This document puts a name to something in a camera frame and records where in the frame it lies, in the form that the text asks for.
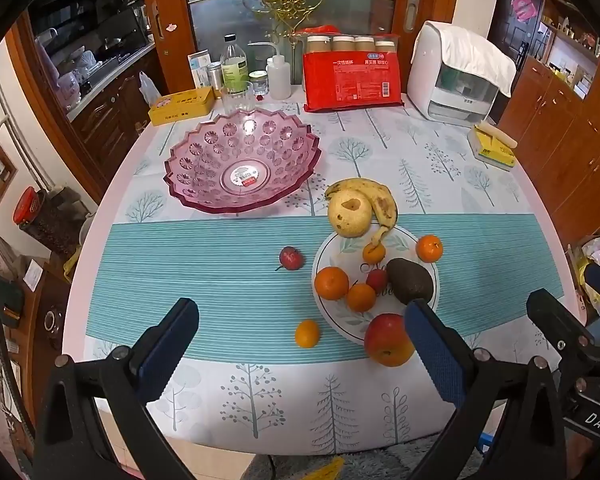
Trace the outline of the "dark avocado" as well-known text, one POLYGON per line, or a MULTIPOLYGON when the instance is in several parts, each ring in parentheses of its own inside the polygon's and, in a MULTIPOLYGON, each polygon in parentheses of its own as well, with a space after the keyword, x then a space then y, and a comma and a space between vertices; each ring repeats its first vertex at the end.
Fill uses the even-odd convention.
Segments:
POLYGON ((386 271, 393 296, 401 304, 415 299, 429 302, 434 296, 434 280, 419 263, 393 258, 387 263, 386 271))

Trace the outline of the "red yellow apple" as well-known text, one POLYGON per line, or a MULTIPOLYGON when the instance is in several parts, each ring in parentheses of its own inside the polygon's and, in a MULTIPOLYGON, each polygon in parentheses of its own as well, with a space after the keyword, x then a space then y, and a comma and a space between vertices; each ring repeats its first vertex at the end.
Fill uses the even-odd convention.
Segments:
POLYGON ((367 327, 364 350, 370 359, 386 367, 398 367, 411 359, 415 347, 405 331, 403 316, 376 316, 367 327))

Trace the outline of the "small red fruit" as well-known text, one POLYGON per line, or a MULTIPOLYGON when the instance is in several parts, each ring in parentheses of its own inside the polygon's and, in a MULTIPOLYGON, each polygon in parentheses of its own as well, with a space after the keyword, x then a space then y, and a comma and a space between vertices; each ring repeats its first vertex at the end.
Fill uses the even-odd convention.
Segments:
POLYGON ((304 257, 299 249, 292 246, 284 247, 279 253, 279 266, 278 270, 285 269, 288 271, 295 271, 302 268, 304 265, 304 257))
POLYGON ((388 274, 385 269, 374 269, 367 274, 366 284, 370 286, 377 295, 381 295, 388 286, 388 274))

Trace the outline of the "spotted yellow banana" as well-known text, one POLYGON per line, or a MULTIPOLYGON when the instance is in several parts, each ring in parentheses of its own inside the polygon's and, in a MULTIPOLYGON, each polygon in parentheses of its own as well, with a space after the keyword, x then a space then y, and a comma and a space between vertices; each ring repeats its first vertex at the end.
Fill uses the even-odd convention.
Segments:
POLYGON ((324 193, 325 200, 338 191, 355 190, 361 192, 370 201, 373 216, 378 222, 378 229, 370 239, 370 243, 377 245, 382 241, 398 223, 398 206, 390 190, 379 182, 364 178, 343 179, 329 185, 324 193))

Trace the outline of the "yellow pear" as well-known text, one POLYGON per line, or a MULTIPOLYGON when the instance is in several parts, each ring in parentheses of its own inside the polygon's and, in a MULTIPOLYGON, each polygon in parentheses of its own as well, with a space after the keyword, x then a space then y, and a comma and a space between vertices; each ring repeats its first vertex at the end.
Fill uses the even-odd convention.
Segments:
POLYGON ((329 199, 328 221, 340 236, 355 238, 364 235, 372 218, 370 201, 361 192, 342 190, 329 199))

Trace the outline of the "small orange kumquat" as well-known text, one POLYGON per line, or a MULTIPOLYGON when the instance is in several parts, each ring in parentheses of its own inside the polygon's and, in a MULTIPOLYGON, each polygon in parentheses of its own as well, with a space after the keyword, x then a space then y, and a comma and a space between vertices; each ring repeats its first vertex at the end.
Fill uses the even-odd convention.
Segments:
POLYGON ((320 342, 320 338, 320 326, 314 320, 300 322, 294 332, 294 341, 300 348, 314 348, 320 342))

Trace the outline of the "small orange mandarin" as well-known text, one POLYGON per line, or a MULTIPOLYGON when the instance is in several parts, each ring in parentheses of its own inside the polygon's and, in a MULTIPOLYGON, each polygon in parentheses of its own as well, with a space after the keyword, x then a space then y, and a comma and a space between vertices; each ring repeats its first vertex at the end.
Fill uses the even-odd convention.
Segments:
POLYGON ((372 243, 367 244, 363 248, 362 257, 363 261, 368 264, 378 264, 384 260, 386 256, 386 248, 383 244, 378 243, 374 245, 372 243))

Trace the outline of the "yellow tissue pack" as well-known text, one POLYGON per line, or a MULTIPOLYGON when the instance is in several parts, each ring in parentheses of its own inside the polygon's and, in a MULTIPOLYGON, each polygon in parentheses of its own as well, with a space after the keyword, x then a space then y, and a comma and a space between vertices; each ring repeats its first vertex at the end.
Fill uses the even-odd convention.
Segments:
POLYGON ((516 142, 488 122, 473 125, 467 139, 476 159, 505 171, 516 166, 517 159, 510 146, 517 146, 516 142))

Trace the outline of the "white water dispenser appliance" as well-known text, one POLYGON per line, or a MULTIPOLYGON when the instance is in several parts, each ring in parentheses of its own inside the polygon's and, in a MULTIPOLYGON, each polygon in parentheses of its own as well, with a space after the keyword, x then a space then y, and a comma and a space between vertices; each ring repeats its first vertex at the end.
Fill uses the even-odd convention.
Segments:
POLYGON ((498 91, 489 81, 453 70, 441 62, 432 32, 411 59, 407 96, 426 119, 470 126, 486 119, 498 91))

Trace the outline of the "white cloth cover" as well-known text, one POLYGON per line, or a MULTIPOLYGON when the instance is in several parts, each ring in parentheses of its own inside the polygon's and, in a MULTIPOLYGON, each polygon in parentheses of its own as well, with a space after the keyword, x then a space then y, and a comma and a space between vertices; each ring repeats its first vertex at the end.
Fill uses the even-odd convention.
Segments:
POLYGON ((469 29, 451 23, 426 21, 416 37, 412 61, 430 32, 437 38, 443 64, 453 70, 485 79, 504 96, 512 96, 516 76, 514 61, 495 44, 469 29))

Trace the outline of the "tree print tablecloth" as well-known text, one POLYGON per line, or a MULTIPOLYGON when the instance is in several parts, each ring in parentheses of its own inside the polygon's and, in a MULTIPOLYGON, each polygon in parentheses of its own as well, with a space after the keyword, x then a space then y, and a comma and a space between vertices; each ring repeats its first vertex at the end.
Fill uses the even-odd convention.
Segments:
POLYGON ((169 193, 164 162, 186 133, 222 113, 147 130, 100 210, 110 225, 102 258, 79 268, 93 287, 87 358, 132 344, 179 299, 196 302, 198 332, 149 405, 165 434, 304 455, 380 448, 444 426, 452 408, 417 356, 380 365, 318 312, 312 263, 335 233, 324 193, 350 177, 388 186, 396 226, 442 240, 436 311, 446 325, 503 361, 556 361, 526 301, 540 288, 566 306, 574 295, 557 235, 520 172, 476 162, 465 129, 428 124, 407 106, 306 114, 283 102, 268 110, 298 116, 320 138, 321 158, 298 191, 240 214, 185 207, 169 193), (277 269, 286 246, 302 253, 301 269, 277 269), (314 348, 294 341, 304 320, 320 326, 314 348))

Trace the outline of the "pink plastic fruit bowl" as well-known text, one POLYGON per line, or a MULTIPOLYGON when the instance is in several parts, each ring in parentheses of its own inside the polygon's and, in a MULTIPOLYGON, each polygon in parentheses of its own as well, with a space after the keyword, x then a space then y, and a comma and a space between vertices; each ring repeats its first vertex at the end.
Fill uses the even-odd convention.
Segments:
POLYGON ((186 133, 164 162, 164 182, 186 207, 240 214, 298 191, 321 154, 320 138, 298 116, 238 110, 186 133))

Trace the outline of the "red paper cup package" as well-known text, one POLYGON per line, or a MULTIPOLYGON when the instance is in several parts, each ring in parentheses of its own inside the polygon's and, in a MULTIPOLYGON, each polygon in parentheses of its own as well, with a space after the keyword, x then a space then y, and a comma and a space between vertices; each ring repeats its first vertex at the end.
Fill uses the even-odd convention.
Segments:
POLYGON ((310 113, 402 103, 399 58, 389 39, 312 35, 304 42, 302 68, 310 113))

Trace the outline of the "white squeeze wash bottle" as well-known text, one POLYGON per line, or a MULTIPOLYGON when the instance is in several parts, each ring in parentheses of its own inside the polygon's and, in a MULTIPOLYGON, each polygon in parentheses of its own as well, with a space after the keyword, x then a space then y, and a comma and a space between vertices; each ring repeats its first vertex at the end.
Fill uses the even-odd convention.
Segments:
POLYGON ((269 47, 273 55, 266 60, 265 71, 268 73, 268 95, 276 101, 283 101, 291 96, 291 68, 286 58, 279 52, 276 44, 266 41, 250 42, 249 47, 269 47))

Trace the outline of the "silver metal can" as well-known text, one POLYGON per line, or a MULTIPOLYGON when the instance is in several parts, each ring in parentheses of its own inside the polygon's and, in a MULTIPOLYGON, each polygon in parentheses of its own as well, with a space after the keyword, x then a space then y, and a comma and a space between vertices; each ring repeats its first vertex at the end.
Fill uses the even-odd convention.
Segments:
POLYGON ((215 91, 220 91, 223 88, 222 64, 220 62, 212 62, 207 66, 207 73, 210 86, 215 91))

